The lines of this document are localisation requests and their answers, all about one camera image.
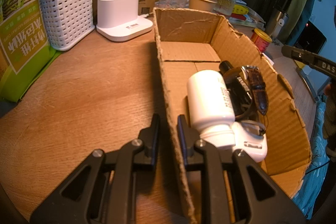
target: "wooden desk surface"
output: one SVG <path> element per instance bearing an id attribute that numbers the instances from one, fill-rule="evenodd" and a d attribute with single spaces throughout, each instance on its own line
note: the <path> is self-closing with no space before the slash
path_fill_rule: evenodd
<path id="1" fill-rule="evenodd" d="M 137 176 L 137 223 L 182 216 L 154 31 L 113 43 L 96 31 L 59 56 L 0 119 L 0 182 L 26 219 L 95 148 L 108 152 L 161 116 L 155 178 Z"/>

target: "white bottle cap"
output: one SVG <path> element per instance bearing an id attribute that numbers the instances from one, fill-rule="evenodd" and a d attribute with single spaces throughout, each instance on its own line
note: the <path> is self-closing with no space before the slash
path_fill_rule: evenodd
<path id="1" fill-rule="evenodd" d="M 227 124 L 208 127 L 199 136 L 219 148 L 227 149 L 236 145 L 234 132 Z"/>

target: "blue cloth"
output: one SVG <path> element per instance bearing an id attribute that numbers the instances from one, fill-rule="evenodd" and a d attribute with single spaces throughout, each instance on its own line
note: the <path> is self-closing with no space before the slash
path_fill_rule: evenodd
<path id="1" fill-rule="evenodd" d="M 321 101 L 317 102 L 314 135 L 311 143 L 312 158 L 306 174 L 329 161 L 325 151 L 327 140 L 322 136 L 325 110 L 326 104 Z M 307 219 L 312 217 L 314 203 L 320 193 L 327 169 L 328 164 L 305 175 L 301 189 L 293 198 L 293 202 L 302 210 Z"/>

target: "white plastic basket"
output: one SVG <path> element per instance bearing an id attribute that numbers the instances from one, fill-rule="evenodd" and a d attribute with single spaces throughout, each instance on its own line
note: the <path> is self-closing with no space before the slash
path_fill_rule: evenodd
<path id="1" fill-rule="evenodd" d="M 67 51 L 94 30 L 92 0 L 40 0 L 43 22 L 53 48 Z"/>

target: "brown watch strap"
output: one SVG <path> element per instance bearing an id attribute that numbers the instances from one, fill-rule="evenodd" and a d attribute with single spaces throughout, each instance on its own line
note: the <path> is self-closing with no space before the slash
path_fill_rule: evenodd
<path id="1" fill-rule="evenodd" d="M 253 94 L 254 104 L 261 114 L 265 115 L 268 109 L 268 97 L 266 93 L 266 84 L 261 76 L 259 69 L 248 68 L 246 70 L 250 90 Z"/>
<path id="2" fill-rule="evenodd" d="M 224 82 L 230 84 L 242 71 L 247 74 L 248 85 L 253 96 L 249 108 L 243 114 L 236 116 L 237 121 L 246 119 L 255 109 L 259 110 L 262 115 L 265 115 L 268 109 L 266 84 L 257 67 L 245 66 L 243 68 L 232 68 L 223 74 Z"/>

